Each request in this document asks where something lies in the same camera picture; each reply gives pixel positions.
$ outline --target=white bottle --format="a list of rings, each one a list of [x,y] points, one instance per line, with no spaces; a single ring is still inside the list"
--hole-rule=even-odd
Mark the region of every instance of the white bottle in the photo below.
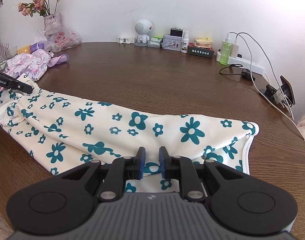
[[[188,53],[188,46],[189,46],[189,31],[184,31],[183,38],[182,38],[182,53]]]

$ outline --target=pink floral cloth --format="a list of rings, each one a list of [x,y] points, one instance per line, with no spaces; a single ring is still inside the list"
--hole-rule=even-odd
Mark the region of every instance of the pink floral cloth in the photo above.
[[[42,49],[38,49],[32,54],[19,54],[7,60],[7,67],[5,68],[4,74],[13,78],[18,78],[22,74],[26,74],[30,79],[37,81],[46,72],[48,65],[52,67],[55,64],[60,64],[68,60],[67,54],[52,59],[51,57],[53,56],[54,53],[47,53]]]

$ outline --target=green spray bottle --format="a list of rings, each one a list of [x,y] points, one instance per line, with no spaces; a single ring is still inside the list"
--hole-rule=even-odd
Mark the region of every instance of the green spray bottle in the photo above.
[[[220,64],[222,65],[228,65],[229,56],[230,56],[230,50],[231,50],[231,39],[230,39],[230,33],[227,34],[226,40],[222,41],[221,46],[221,57],[220,57]]]

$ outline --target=flower vase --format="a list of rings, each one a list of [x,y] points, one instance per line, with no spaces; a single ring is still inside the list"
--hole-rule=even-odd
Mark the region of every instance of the flower vase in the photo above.
[[[50,16],[44,17],[44,26],[46,37],[56,34],[58,31],[58,27],[62,26],[61,14],[52,14]]]

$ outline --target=power strip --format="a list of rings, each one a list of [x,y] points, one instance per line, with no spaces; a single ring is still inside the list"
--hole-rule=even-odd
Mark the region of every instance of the power strip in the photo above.
[[[220,61],[221,53],[220,51],[217,51],[217,58],[216,61]],[[241,57],[229,57],[228,64],[241,64],[243,65],[243,68],[250,69],[250,60],[246,60]],[[251,63],[251,71],[257,74],[260,74],[264,76],[265,74],[265,68],[260,66],[259,64],[252,62]]]

